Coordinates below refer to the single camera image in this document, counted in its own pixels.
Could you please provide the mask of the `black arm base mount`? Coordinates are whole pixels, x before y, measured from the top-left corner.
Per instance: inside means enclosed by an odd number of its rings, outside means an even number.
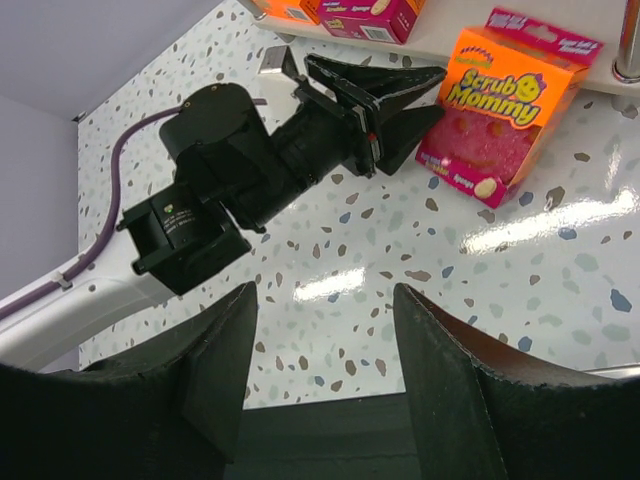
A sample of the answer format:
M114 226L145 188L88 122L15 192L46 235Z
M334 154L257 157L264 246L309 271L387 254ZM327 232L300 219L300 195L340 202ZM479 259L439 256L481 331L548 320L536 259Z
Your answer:
M403 393L243 412L226 479L420 479Z

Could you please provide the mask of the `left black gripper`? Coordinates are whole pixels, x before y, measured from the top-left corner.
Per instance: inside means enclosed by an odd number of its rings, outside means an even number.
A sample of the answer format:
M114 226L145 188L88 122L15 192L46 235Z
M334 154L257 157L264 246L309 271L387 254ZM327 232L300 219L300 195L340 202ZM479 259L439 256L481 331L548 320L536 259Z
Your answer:
M299 80L293 92L299 106L272 133L277 158L290 176L286 182L297 190L318 184L339 165L356 176L370 178L375 174L365 132L356 113L346 107L360 105L380 113L397 113L446 76L446 69L440 66L371 67L316 54L307 55L304 63L309 76L332 91L337 102L307 80ZM376 168L386 175L396 173L444 113L442 107L430 105L402 110L386 120Z

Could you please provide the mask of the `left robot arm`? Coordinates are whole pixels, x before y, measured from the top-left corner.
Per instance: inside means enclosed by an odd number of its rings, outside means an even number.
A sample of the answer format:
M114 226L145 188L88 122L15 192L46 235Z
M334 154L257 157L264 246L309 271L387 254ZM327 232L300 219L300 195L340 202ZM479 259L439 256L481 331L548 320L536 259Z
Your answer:
M122 209L112 149L111 204L94 244L1 303L1 360L39 370L141 310L181 296L247 254L267 224L337 167L394 174L442 108L421 105L446 71L383 68L316 54L297 64L269 48L261 99L215 83L146 118L176 171L166 188Z

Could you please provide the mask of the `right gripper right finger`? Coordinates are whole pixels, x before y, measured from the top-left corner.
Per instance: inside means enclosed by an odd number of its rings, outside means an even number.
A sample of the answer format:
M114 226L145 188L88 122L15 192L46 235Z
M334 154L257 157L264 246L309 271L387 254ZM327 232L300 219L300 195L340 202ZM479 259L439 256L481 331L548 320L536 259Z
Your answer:
M424 478L638 477L637 379L521 352L406 284L393 318Z

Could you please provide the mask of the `orange Scrub Daddy box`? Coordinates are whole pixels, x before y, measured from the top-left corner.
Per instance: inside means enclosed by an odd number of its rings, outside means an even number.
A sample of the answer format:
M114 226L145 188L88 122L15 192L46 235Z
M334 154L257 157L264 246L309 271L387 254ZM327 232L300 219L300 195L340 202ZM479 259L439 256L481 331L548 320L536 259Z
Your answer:
M416 160L495 209L529 175L597 59L602 42L496 7L464 28L440 85L444 115Z

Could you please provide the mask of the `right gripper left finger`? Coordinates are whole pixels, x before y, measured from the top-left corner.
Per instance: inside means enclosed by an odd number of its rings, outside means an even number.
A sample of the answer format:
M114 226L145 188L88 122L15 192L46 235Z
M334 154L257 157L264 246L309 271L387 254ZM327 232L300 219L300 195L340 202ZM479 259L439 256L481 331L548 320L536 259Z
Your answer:
M196 316L84 370L111 422L162 428L172 446L198 440L223 461L237 450L257 325L247 282Z

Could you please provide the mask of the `Scrub Daddy yellow sponge box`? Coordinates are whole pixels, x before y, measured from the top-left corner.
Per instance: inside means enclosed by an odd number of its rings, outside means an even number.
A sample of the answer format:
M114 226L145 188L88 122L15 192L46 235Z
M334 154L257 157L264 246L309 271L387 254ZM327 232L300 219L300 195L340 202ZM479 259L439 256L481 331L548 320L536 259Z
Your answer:
M318 25L318 0L253 0L267 15Z

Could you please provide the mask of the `pink Scrub Mommy box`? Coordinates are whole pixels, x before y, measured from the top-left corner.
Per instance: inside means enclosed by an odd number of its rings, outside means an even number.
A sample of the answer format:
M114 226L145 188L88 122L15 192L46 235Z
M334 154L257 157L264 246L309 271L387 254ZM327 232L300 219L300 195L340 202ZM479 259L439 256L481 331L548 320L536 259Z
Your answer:
M317 13L334 37L403 45L424 5L424 0L321 1Z

